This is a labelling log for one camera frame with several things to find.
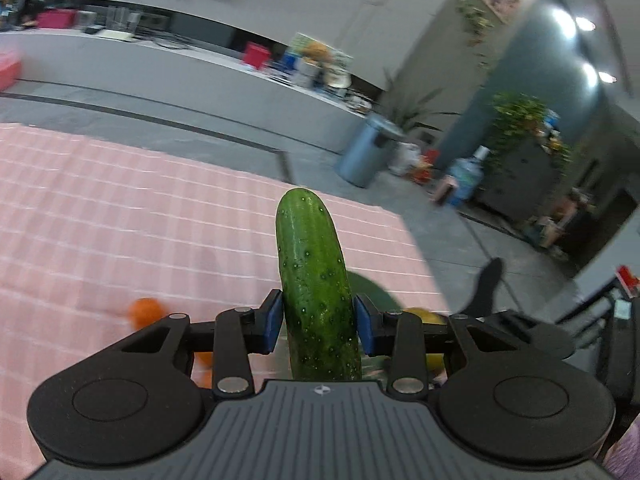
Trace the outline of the small orange mandarin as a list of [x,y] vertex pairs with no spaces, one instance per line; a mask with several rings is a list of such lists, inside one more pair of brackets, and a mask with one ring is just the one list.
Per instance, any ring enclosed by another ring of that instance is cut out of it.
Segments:
[[155,298],[140,298],[130,304],[128,320],[134,330],[143,330],[167,315],[163,304]]

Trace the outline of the green plastic bowl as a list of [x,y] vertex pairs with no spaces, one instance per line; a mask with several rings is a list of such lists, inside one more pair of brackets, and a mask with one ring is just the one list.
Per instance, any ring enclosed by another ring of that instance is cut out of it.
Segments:
[[385,318],[386,323],[389,318],[396,321],[401,316],[400,303],[377,282],[352,270],[347,271],[347,277],[352,297],[350,310],[354,318],[358,316],[359,311],[366,315],[374,314],[377,318]]

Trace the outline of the green cucumber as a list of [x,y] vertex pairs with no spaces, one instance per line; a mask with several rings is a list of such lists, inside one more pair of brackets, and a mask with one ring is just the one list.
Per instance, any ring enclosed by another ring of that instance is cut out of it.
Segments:
[[356,382],[356,314],[328,207],[311,190],[291,188],[277,206],[276,239],[293,378]]

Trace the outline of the yellow lemon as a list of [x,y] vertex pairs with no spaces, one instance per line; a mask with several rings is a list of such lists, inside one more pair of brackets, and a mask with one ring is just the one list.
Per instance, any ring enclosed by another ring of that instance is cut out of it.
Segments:
[[437,326],[445,326],[446,318],[437,312],[423,308],[407,308],[406,312],[420,318],[423,327],[427,328],[425,335],[426,365],[433,376],[439,376],[446,372],[444,343],[442,337],[435,333]]

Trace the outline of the black sock foot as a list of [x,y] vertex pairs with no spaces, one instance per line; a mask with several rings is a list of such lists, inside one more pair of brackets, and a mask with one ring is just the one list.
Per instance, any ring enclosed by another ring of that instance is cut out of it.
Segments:
[[471,318],[486,318],[494,310],[496,290],[503,276],[504,263],[501,258],[492,258],[477,274],[471,300],[459,311]]

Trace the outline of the pink checkered tablecloth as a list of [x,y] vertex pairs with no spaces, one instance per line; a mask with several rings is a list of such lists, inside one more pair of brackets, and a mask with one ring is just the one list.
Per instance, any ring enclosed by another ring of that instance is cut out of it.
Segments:
[[1,474],[42,461],[34,389],[128,335],[142,298],[208,321],[280,284],[286,185],[88,136],[1,128]]

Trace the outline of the dark storage cabinet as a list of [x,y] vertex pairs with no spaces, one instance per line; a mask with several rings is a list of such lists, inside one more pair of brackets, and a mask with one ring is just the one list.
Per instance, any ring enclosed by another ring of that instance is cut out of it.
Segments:
[[560,177],[556,159],[538,141],[527,139],[488,174],[476,200],[506,220],[522,222],[538,210]]

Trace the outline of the blue water jug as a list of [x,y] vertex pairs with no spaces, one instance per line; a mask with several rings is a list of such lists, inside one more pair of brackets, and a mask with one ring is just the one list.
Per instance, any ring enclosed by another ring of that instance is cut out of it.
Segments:
[[483,164],[489,153],[490,149],[481,145],[470,157],[457,158],[450,166],[448,176],[457,183],[456,190],[448,200],[451,206],[460,206],[472,196],[484,178]]

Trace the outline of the white plastic bag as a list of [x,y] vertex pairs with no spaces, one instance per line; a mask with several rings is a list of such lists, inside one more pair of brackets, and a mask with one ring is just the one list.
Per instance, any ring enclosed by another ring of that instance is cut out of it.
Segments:
[[388,163],[388,170],[397,177],[405,176],[420,162],[421,155],[422,151],[418,144],[399,142]]

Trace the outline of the grey-blue pedal trash bin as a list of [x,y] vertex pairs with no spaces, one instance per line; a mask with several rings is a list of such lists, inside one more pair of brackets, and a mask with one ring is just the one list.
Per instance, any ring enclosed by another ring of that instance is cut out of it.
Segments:
[[376,113],[368,115],[352,144],[344,151],[335,171],[357,188],[367,188],[392,158],[405,133],[393,122]]

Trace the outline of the leafy floor plant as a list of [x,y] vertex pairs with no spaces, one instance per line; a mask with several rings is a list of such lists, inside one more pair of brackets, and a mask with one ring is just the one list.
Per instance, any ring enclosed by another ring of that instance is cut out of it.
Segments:
[[387,84],[386,90],[378,98],[378,114],[384,116],[402,132],[409,133],[416,129],[442,132],[442,129],[430,123],[433,116],[459,116],[450,110],[433,110],[431,102],[442,94],[443,88],[427,91],[420,98],[405,96],[396,89],[396,79],[384,68],[383,74]]

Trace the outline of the pink storage box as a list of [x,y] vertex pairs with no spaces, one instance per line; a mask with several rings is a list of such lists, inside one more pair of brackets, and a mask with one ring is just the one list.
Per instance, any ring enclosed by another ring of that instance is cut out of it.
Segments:
[[22,58],[15,51],[0,52],[0,91],[11,88],[20,78]]

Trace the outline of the red box on shelf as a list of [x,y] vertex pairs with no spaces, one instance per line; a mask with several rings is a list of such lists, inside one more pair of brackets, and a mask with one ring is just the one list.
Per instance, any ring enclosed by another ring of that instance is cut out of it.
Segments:
[[248,42],[242,56],[242,63],[253,67],[254,70],[261,70],[270,58],[271,52],[267,47]]

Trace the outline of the magenta box on shelf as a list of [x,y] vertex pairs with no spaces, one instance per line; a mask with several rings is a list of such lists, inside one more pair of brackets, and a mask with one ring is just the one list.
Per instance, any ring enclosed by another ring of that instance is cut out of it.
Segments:
[[37,27],[42,29],[70,29],[75,26],[77,11],[73,9],[50,9],[36,17]]

